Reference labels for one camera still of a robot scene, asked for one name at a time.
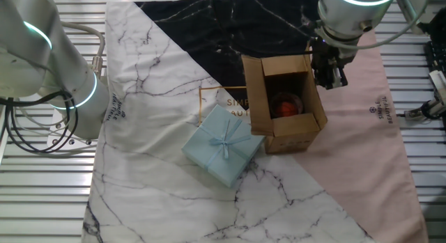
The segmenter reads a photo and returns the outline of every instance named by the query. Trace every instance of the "light blue ribbon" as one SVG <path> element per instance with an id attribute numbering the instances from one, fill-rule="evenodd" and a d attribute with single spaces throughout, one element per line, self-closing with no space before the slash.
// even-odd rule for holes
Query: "light blue ribbon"
<path id="1" fill-rule="evenodd" d="M 215 133 L 213 133 L 212 131 L 210 131 L 208 128 L 204 127 L 203 125 L 200 125 L 200 128 L 205 131 L 207 134 L 213 136 L 213 138 L 211 140 L 209 140 L 209 145 L 211 146 L 219 146 L 218 150 L 212 155 L 212 157 L 210 157 L 208 163 L 204 166 L 204 169 L 207 171 L 209 166 L 212 164 L 212 162 L 214 161 L 214 159 L 219 155 L 219 153 L 223 150 L 224 153 L 224 159 L 229 159 L 229 149 L 231 149 L 231 151 L 235 152 L 236 154 L 238 154 L 240 157 L 242 157 L 245 160 L 248 160 L 248 157 L 245 153 L 243 153 L 242 151 L 240 151 L 239 149 L 231 146 L 233 144 L 237 144 L 240 143 L 242 141 L 246 141 L 248 139 L 251 139 L 251 135 L 247 135 L 247 136 L 243 136 L 240 137 L 238 139 L 233 139 L 230 140 L 231 137 L 234 135 L 234 133 L 236 132 L 236 130 L 238 129 L 238 127 L 240 126 L 240 124 L 242 123 L 241 120 L 237 120 L 236 124 L 232 127 L 231 131 L 229 131 L 228 133 L 228 129 L 229 129 L 229 119 L 227 119 L 224 123 L 224 128 L 223 128 L 223 133 L 221 136 L 216 135 Z"/>

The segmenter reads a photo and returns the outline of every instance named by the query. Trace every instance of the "metal grating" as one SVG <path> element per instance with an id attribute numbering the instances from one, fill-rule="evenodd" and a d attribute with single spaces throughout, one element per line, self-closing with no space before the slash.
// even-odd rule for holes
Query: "metal grating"
<path id="1" fill-rule="evenodd" d="M 106 1 L 153 0 L 55 0 L 63 21 L 85 24 L 101 32 L 105 30 Z M 437 0 L 429 10 L 438 12 L 444 5 L 445 1 Z M 378 41 L 405 25 L 394 3 L 376 29 Z M 98 39 L 76 30 L 66 31 L 84 58 L 91 62 L 99 46 Z M 381 47 L 397 113 L 417 108 L 433 97 L 422 49 L 427 40 L 427 37 L 407 33 L 391 45 Z M 107 67 L 106 56 L 104 64 L 102 74 Z M 48 104 L 27 110 L 37 121 L 52 122 L 53 108 Z M 19 121 L 27 128 L 40 130 L 23 116 Z M 400 119 L 400 126 L 431 242 L 446 243 L 446 133 L 443 122 L 411 124 Z M 46 146 L 47 137 L 24 133 L 35 147 Z M 80 242 L 94 154 L 94 148 L 90 148 L 74 156 L 39 157 L 8 142 L 0 166 L 0 242 Z"/>

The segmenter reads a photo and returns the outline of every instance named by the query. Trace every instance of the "pink cloth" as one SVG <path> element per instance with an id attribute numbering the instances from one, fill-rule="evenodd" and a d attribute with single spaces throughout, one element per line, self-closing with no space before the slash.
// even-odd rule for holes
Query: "pink cloth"
<path id="1" fill-rule="evenodd" d="M 369 33 L 360 44 L 375 42 Z M 328 124 L 295 158 L 375 240 L 428 242 L 379 48 L 345 73 L 348 86 L 319 89 Z"/>

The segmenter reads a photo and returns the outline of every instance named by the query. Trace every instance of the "red object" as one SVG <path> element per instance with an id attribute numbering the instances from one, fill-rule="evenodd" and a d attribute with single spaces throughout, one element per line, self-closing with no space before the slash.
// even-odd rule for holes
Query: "red object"
<path id="1" fill-rule="evenodd" d="M 280 118 L 299 114 L 298 108 L 293 103 L 290 102 L 280 103 L 279 106 L 275 109 L 275 113 Z"/>

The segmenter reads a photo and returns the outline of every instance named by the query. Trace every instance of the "black marble section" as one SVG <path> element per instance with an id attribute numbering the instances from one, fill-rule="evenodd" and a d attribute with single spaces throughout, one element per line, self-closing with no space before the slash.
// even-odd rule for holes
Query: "black marble section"
<path id="1" fill-rule="evenodd" d="M 177 45 L 223 86 L 245 86 L 241 54 L 269 57 L 300 53 L 315 36 L 318 0 L 211 0 L 136 3 Z M 236 100 L 245 91 L 231 91 Z"/>

